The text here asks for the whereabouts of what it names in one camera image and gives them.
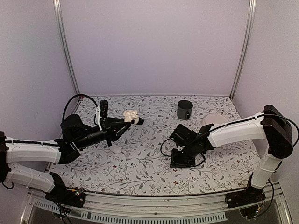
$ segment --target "metal frame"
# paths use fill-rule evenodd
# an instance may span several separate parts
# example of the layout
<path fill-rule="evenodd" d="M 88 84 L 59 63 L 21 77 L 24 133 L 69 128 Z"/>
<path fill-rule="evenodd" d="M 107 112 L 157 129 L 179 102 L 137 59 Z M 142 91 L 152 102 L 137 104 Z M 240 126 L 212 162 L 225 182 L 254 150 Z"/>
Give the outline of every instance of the metal frame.
<path fill-rule="evenodd" d="M 242 52 L 241 52 L 241 55 L 240 55 L 240 59 L 239 59 L 235 79 L 234 79 L 234 82 L 233 82 L 233 86 L 232 86 L 232 89 L 231 89 L 230 95 L 229 95 L 231 100 L 234 100 L 236 92 L 237 92 L 237 88 L 238 88 L 238 85 L 239 85 L 239 82 L 240 82 L 242 70 L 243 70 L 243 67 L 244 67 L 245 57 L 246 57 L 246 53 L 247 53 L 247 48 L 248 48 L 248 45 L 249 45 L 250 35 L 251 35 L 252 27 L 253 27 L 253 20 L 254 20 L 255 11 L 256 11 L 256 0 L 250 0 Z"/>
<path fill-rule="evenodd" d="M 273 182 L 275 189 L 275 201 L 278 208 L 282 224 L 291 224 L 290 213 L 287 208 L 283 192 L 277 181 Z M 272 196 L 272 187 L 267 184 L 264 188 L 266 201 L 269 201 Z M 219 215 L 221 213 L 236 210 L 239 208 L 228 208 L 224 202 L 227 192 L 213 193 L 205 195 L 191 196 L 120 196 L 95 194 L 86 192 L 86 201 L 82 209 L 71 208 L 70 217 L 83 219 L 86 221 L 94 221 L 100 223 L 111 223 L 109 218 L 118 218 L 124 220 L 123 223 L 129 224 L 128 220 L 135 220 L 135 223 L 160 223 L 160 220 L 165 224 L 179 223 L 178 220 L 203 218 Z M 250 207 L 253 204 L 245 205 L 240 208 Z M 49 210 L 57 213 L 57 207 L 53 202 L 44 199 L 44 193 L 30 190 L 27 209 L 24 211 L 22 221 L 28 222 L 30 219 L 32 207 L 36 206 L 41 209 Z M 107 217 L 107 222 L 103 222 L 103 218 Z"/>
<path fill-rule="evenodd" d="M 79 94 L 80 90 L 79 90 L 79 86 L 78 86 L 77 79 L 76 79 L 76 76 L 75 76 L 74 68 L 73 68 L 73 65 L 71 63 L 71 55 L 70 55 L 70 51 L 69 51 L 67 41 L 66 41 L 66 35 L 65 35 L 65 29 L 64 29 L 64 22 L 63 22 L 63 18 L 62 18 L 60 0 L 53 0 L 53 3 L 54 3 L 54 11 L 55 11 L 55 16 L 56 16 L 56 22 L 57 22 L 57 26 L 58 26 L 59 36 L 60 36 L 62 48 L 63 48 L 63 51 L 64 51 L 64 57 L 65 57 L 66 65 L 67 65 L 69 75 L 70 75 L 70 78 L 71 78 L 71 84 L 74 88 L 75 93 Z"/>

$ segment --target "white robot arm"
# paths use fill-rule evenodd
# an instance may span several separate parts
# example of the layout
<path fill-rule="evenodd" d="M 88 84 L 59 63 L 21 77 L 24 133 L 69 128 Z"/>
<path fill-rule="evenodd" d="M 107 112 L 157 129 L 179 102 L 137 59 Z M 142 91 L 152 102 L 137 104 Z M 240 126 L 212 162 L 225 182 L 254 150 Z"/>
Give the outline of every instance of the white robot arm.
<path fill-rule="evenodd" d="M 108 101 L 100 103 L 100 114 L 96 126 L 83 124 L 77 114 L 72 114 L 61 123 L 63 138 L 51 141 L 23 141 L 7 138 L 0 132 L 0 183 L 13 182 L 40 189 L 46 199 L 54 202 L 82 207 L 85 195 L 83 189 L 68 190 L 58 174 L 43 173 L 18 164 L 23 161 L 44 161 L 67 164 L 80 156 L 78 150 L 106 141 L 112 147 L 132 124 L 142 125 L 144 120 L 137 116 L 124 119 L 109 118 Z"/>
<path fill-rule="evenodd" d="M 263 188 L 268 179 L 278 169 L 282 160 L 290 156 L 293 151 L 292 129 L 288 120 L 275 107 L 267 105 L 262 112 L 254 116 L 225 124 L 206 125 L 199 133 L 179 125 L 170 139 L 184 148 L 181 151 L 175 148 L 172 150 L 171 166 L 194 167 L 196 166 L 195 156 L 201 154 L 205 158 L 204 154 L 207 150 L 233 142 L 267 139 L 268 150 L 257 170 L 251 175 L 246 190 L 226 196 L 230 208 L 262 201 L 265 199 Z"/>

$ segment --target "gray mug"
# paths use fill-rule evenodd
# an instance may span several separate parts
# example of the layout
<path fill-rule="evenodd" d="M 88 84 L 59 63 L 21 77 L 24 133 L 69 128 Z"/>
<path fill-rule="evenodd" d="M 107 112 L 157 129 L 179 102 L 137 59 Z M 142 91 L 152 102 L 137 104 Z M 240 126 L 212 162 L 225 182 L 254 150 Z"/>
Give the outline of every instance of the gray mug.
<path fill-rule="evenodd" d="M 193 104 L 189 100 L 181 100 L 178 102 L 178 118 L 187 120 L 191 117 Z"/>

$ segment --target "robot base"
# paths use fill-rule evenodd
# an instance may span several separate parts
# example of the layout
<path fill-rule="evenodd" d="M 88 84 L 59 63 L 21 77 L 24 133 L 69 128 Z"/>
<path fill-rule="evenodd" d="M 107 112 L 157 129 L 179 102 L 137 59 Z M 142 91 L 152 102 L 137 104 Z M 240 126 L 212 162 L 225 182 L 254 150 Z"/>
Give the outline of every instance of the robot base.
<path fill-rule="evenodd" d="M 55 186 L 51 192 L 46 193 L 45 198 L 58 204 L 65 204 L 77 208 L 83 208 L 86 198 L 83 190 L 78 189 L 77 191 L 73 191 L 70 189 L 66 189 L 64 182 L 58 174 L 50 172 L 50 175 L 54 179 Z"/>
<path fill-rule="evenodd" d="M 229 208 L 244 206 L 247 204 L 261 202 L 266 199 L 263 189 L 257 189 L 251 186 L 251 178 L 249 178 L 247 188 L 242 191 L 228 193 L 225 195 L 225 202 Z"/>

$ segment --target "floral pattern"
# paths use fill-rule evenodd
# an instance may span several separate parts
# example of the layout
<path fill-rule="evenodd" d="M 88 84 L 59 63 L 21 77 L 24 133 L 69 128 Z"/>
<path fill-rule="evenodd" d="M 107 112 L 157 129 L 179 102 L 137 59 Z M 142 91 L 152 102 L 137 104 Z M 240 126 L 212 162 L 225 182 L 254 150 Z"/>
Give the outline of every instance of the floral pattern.
<path fill-rule="evenodd" d="M 191 169 L 170 168 L 170 159 L 160 153 L 161 143 L 169 138 L 178 124 L 199 130 L 201 119 L 209 113 L 219 113 L 230 121 L 239 119 L 228 97 L 199 96 L 113 96 L 94 97 L 109 101 L 109 116 L 123 117 L 123 112 L 135 109 L 145 120 L 133 125 L 115 142 L 122 148 L 114 154 L 106 142 L 90 146 L 71 164 L 52 164 L 67 186 L 82 187 L 93 192 L 125 195 L 186 195 L 204 194 L 245 187 L 260 158 L 251 141 L 230 144 L 206 154 L 206 162 Z M 194 107 L 189 120 L 177 118 L 177 103 L 190 100 Z M 83 99 L 78 110 L 85 124 L 94 126 L 95 108 Z M 164 153 L 175 147 L 172 141 L 164 145 Z"/>

